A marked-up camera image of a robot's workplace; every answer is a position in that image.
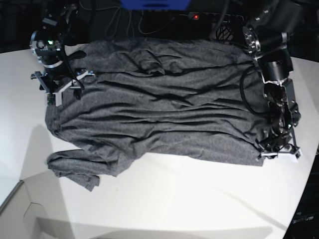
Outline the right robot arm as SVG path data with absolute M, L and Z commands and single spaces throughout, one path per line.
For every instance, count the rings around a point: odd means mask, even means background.
M 66 46 L 73 42 L 75 33 L 72 23 L 77 17 L 79 1 L 50 0 L 41 22 L 41 28 L 30 38 L 30 49 L 43 66 L 43 71 L 35 71 L 30 78 L 37 79 L 39 89 L 45 92 L 45 102 L 56 107 L 62 105 L 62 93 L 72 89 L 76 99 L 81 99 L 85 87 L 81 80 L 93 76 L 93 71 L 86 68 L 72 69 L 71 60 L 86 57 L 82 50 L 67 55 Z

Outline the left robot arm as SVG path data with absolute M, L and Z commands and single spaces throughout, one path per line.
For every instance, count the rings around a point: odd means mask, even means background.
M 271 124 L 265 138 L 257 142 L 260 158 L 274 159 L 287 155 L 297 161 L 302 155 L 294 132 L 301 114 L 294 83 L 289 77 L 293 64 L 287 43 L 290 33 L 312 3 L 308 0 L 262 0 L 251 8 L 250 19 L 243 27 L 253 66 L 246 69 L 240 78 L 240 95 L 250 113 L 267 119 Z M 265 112 L 255 111 L 245 97 L 244 79 L 253 71 L 258 73 L 264 84 L 263 95 L 268 103 Z

